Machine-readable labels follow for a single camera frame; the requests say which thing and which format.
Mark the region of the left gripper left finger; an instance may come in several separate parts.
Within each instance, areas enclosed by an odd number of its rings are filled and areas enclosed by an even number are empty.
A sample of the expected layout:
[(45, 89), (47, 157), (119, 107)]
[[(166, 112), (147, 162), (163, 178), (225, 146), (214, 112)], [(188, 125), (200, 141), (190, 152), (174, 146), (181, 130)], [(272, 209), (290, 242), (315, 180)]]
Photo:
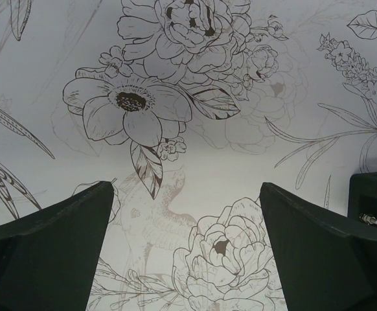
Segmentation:
[(85, 310), (113, 198), (100, 181), (0, 225), (0, 310)]

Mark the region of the black fuse box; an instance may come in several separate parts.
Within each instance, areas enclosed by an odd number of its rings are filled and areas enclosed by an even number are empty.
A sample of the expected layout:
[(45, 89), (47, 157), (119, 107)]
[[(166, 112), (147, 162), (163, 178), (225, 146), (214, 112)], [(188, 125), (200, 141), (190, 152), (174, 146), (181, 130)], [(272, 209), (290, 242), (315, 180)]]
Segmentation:
[(377, 227), (377, 172), (351, 176), (347, 216)]

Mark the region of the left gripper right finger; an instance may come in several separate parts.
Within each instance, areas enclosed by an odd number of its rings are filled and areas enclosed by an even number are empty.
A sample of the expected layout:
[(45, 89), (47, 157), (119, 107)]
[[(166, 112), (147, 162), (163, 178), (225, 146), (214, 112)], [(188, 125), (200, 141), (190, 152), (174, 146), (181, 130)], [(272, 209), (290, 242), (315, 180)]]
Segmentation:
[(377, 228), (265, 182), (260, 204), (288, 310), (377, 310)]

